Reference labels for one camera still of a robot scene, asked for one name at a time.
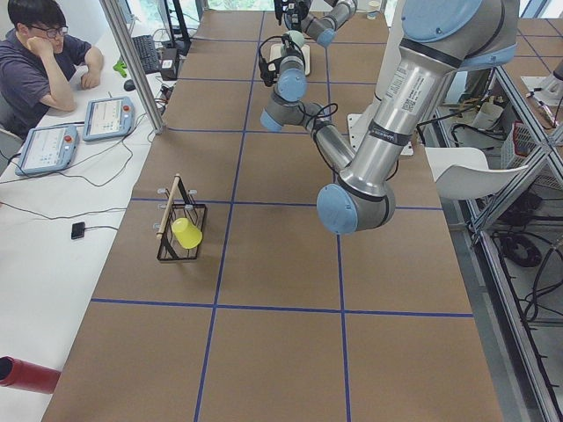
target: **small black box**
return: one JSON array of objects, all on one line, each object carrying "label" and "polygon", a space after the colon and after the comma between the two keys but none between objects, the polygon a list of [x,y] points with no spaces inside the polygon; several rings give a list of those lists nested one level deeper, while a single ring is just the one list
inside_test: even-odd
[{"label": "small black box", "polygon": [[178,79],[179,54],[176,48],[165,48],[160,59],[160,76],[165,81]]}]

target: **glasses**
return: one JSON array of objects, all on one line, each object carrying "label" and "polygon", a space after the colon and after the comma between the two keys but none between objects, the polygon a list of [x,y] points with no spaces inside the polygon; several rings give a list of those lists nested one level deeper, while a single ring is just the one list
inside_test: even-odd
[{"label": "glasses", "polygon": [[61,35],[64,37],[67,33],[69,33],[69,28],[67,26],[61,26],[60,28],[39,28],[38,26],[29,25],[30,28],[41,29],[41,31],[45,31],[47,34],[47,38],[55,39],[57,35]]}]

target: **man's arm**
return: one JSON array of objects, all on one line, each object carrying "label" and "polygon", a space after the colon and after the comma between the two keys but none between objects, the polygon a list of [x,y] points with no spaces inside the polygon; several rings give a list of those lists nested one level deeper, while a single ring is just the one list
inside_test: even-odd
[{"label": "man's arm", "polygon": [[84,56],[84,62],[88,71],[82,75],[80,80],[82,88],[88,89],[99,85],[99,78],[104,67],[104,56],[97,47],[91,47]]},{"label": "man's arm", "polygon": [[27,48],[41,59],[49,80],[50,92],[43,96],[40,102],[64,112],[73,111],[76,108],[74,94],[69,81],[67,81],[55,60],[51,43],[42,38],[34,37],[27,41]]}]

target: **keyboard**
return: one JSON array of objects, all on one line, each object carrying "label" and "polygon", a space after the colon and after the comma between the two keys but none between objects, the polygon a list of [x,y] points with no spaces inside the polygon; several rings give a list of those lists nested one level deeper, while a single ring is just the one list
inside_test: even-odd
[{"label": "keyboard", "polygon": [[150,35],[140,35],[133,37],[133,45],[139,54],[141,64],[145,74],[156,73],[160,70],[160,61],[158,60],[155,41]]}]

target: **white table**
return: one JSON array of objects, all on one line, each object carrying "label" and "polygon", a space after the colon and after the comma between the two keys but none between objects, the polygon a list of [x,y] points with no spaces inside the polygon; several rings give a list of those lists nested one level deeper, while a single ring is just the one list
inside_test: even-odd
[{"label": "white table", "polygon": [[[134,35],[142,33],[146,31],[137,26]],[[101,85],[83,91],[80,76],[86,69],[78,69],[70,81],[75,90],[76,111],[51,110],[39,126],[84,121],[88,101],[107,98],[108,92],[113,97],[130,96],[136,116],[143,113],[136,91],[125,92],[123,83],[126,79],[112,69],[120,54],[109,28],[96,45],[105,57]],[[158,76],[148,75],[155,95],[161,85]],[[48,216],[125,208],[149,152],[152,136],[152,126],[145,118],[125,141],[133,152],[127,168],[103,187],[91,186],[80,178],[52,175],[1,184],[0,200]],[[81,141],[73,163],[117,141]],[[64,173],[82,175],[101,184],[115,175],[129,156],[123,145],[117,145]],[[14,175],[14,169],[11,164],[0,182],[19,179]],[[59,370],[63,368],[116,233],[113,229],[92,229],[85,232],[84,238],[71,240],[71,225],[85,222],[86,227],[118,228],[123,214],[124,211],[115,211],[50,221],[0,206],[0,356],[12,356]],[[0,420],[38,422],[50,399],[50,395],[1,388]]]}]

